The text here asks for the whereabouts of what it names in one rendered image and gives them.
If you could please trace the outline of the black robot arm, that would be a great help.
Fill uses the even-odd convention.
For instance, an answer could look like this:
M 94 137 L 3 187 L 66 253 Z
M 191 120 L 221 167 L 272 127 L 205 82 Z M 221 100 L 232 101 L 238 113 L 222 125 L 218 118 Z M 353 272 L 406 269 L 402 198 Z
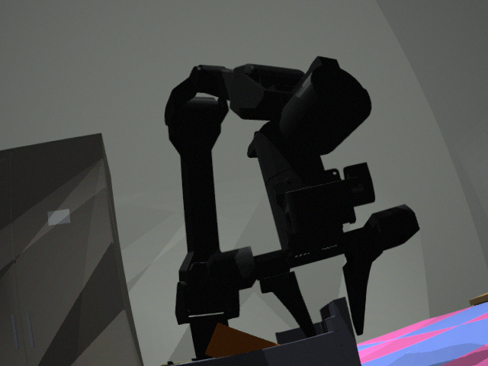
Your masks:
M 195 97 L 205 93 L 218 97 Z M 368 91 L 336 59 L 317 56 L 307 73 L 246 63 L 235 69 L 194 66 L 173 88 L 165 107 L 169 140 L 181 159 L 188 253 L 178 270 L 175 315 L 189 323 L 196 358 L 206 355 L 217 324 L 239 317 L 239 291 L 218 294 L 207 261 L 219 247 L 211 150 L 230 109 L 243 120 L 269 120 L 256 131 L 247 156 L 258 158 L 265 185 L 305 165 L 324 168 L 320 156 L 337 148 L 371 114 Z M 333 172 L 336 172 L 334 175 Z M 287 178 L 284 215 L 288 235 L 356 221 L 354 207 L 375 202 L 367 162 L 323 171 L 324 182 L 302 186 Z M 288 182 L 291 182 L 289 185 Z M 224 313 L 222 313 L 224 312 Z M 213 315 L 212 313 L 222 313 Z M 197 316 L 202 314 L 212 314 Z M 195 316 L 193 316 L 195 315 Z M 193 316 L 193 317 L 189 317 Z

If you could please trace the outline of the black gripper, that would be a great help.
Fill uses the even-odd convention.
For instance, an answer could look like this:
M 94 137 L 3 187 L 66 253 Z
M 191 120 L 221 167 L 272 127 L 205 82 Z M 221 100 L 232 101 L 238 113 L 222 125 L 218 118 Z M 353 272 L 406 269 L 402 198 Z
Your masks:
M 318 184 L 325 181 L 324 170 L 318 165 L 305 165 L 282 172 L 267 182 L 265 188 L 281 249 L 253 256 L 251 246 L 247 246 L 213 254 L 207 261 L 207 272 L 218 294 L 251 288 L 257 279 L 262 293 L 275 294 L 309 338 L 317 336 L 316 330 L 295 272 L 290 272 L 290 268 L 344 254 L 348 303 L 355 331 L 360 336 L 372 262 L 383 251 L 411 239 L 420 230 L 419 223 L 415 212 L 404 204 L 373 213 L 364 227 L 356 230 L 344 232 L 342 224 L 331 223 L 312 232 L 288 235 L 284 218 L 285 180 L 299 176 L 302 186 Z

